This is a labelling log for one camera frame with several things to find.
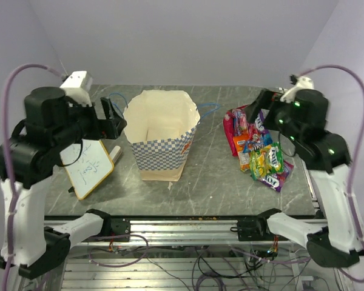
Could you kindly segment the red REAL chips bag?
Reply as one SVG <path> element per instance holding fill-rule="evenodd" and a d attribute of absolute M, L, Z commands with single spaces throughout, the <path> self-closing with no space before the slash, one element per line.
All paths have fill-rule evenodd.
<path fill-rule="evenodd" d="M 246 105 L 237 107 L 236 109 L 242 109 L 242 111 L 244 111 L 244 108 L 246 107 Z M 233 137 L 234 137 L 234 129 L 233 129 L 233 114 L 231 113 L 231 110 L 228 110 L 223 118 L 223 128 L 224 128 L 224 133 L 226 136 L 226 139 L 228 141 L 229 147 L 231 149 L 232 152 L 232 156 L 236 157 L 237 156 L 237 152 L 234 146 L 234 142 L 233 142 Z"/>

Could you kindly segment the blue checkered paper bag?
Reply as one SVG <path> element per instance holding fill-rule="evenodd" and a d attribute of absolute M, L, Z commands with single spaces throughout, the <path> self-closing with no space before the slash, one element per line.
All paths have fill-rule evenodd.
<path fill-rule="evenodd" d="M 220 105 L 196 104 L 183 90 L 144 90 L 115 106 L 143 181 L 180 179 L 198 125 Z"/>

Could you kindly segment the green yellow Foxs candy bag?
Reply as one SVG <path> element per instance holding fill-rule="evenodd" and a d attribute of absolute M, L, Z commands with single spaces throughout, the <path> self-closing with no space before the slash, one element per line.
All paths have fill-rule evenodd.
<path fill-rule="evenodd" d="M 249 168 L 253 180 L 284 171 L 283 154 L 278 142 L 273 142 L 262 149 L 254 150 L 249 156 Z"/>

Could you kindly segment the green orange Foxs candy bag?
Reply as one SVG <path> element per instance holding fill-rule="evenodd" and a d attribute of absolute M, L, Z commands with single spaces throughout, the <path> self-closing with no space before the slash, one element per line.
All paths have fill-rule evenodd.
<path fill-rule="evenodd" d="M 243 134 L 233 137 L 234 146 L 240 163 L 240 170 L 242 172 L 246 172 L 247 170 L 249 170 L 250 156 L 248 148 L 246 147 L 248 141 L 249 141 L 248 134 Z"/>

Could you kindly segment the purple Foxs candy bag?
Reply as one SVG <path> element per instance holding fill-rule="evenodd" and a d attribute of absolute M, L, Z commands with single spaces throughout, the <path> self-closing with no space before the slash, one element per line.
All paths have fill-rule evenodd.
<path fill-rule="evenodd" d="M 263 125 L 264 115 L 262 111 L 259 111 L 258 116 L 253 123 L 247 122 L 246 114 L 242 109 L 232 109 L 231 113 L 233 114 L 234 136 L 253 135 L 254 132 L 258 132 L 262 135 L 266 133 L 266 129 Z"/>
<path fill-rule="evenodd" d="M 272 190 L 280 193 L 286 178 L 292 173 L 293 169 L 294 166 L 291 163 L 284 161 L 284 171 L 282 173 L 272 173 L 258 180 Z"/>

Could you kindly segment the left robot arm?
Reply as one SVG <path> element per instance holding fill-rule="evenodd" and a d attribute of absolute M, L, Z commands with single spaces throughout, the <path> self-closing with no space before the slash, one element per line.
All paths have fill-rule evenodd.
<path fill-rule="evenodd" d="M 108 213 L 91 209 L 58 227 L 44 224 L 44 204 L 60 154 L 84 140 L 117 139 L 126 121 L 109 98 L 101 98 L 104 119 L 89 99 L 68 90 L 40 87 L 25 97 L 25 118 L 0 146 L 0 180 L 8 205 L 7 231 L 0 268 L 18 267 L 21 277 L 35 279 L 63 263 L 76 244 L 112 232 Z"/>

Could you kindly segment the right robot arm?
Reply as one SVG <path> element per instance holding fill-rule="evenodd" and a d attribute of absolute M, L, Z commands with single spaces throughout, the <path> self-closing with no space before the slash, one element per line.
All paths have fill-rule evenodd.
<path fill-rule="evenodd" d="M 364 233 L 357 233 L 360 218 L 352 214 L 357 204 L 347 188 L 354 161 L 343 137 L 325 129 L 329 101 L 317 90 L 301 89 L 293 101 L 281 102 L 280 94 L 263 89 L 244 108 L 248 121 L 255 121 L 262 109 L 268 111 L 263 125 L 287 137 L 304 161 L 327 225 L 318 227 L 269 209 L 257 216 L 256 235 L 263 240 L 285 237 L 306 248 L 321 267 L 357 264 L 364 256 Z"/>

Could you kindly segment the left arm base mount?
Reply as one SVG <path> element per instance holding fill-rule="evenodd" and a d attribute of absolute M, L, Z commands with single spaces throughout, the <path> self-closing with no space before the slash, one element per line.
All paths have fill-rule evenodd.
<path fill-rule="evenodd" d="M 119 238 L 114 238 L 114 241 L 126 243 L 130 240 L 131 224 L 125 218 L 112 218 L 110 230 L 107 236 L 120 236 Z"/>

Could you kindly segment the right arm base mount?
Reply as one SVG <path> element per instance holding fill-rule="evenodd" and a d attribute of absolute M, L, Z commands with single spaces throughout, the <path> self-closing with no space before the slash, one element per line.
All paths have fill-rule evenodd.
<path fill-rule="evenodd" d="M 260 218 L 239 220 L 230 231 L 237 234 L 239 241 L 264 241 L 270 238 L 267 225 Z"/>

